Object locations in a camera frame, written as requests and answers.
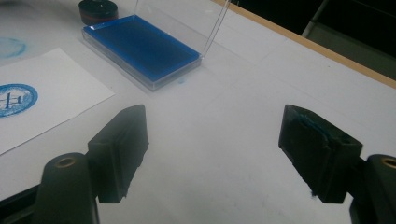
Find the transparent plastic box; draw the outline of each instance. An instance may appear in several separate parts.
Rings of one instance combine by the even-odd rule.
[[[199,66],[230,0],[132,0],[134,14],[83,28],[84,39],[151,91]]]

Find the blue foam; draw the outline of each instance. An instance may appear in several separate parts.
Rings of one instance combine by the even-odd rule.
[[[153,82],[200,58],[197,51],[136,15],[84,31]]]

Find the clear acrylic lid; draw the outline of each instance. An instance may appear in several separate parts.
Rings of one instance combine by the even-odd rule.
[[[204,56],[230,0],[133,0],[134,14]]]

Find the white paper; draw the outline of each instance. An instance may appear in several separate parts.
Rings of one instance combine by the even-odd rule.
[[[7,84],[33,87],[37,99],[21,113],[0,118],[0,155],[114,95],[61,49],[0,67],[0,86]],[[0,115],[17,104],[15,95],[1,92]]]

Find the dark floor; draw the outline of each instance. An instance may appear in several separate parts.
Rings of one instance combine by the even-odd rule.
[[[306,38],[396,80],[396,58],[320,23],[308,29]]]

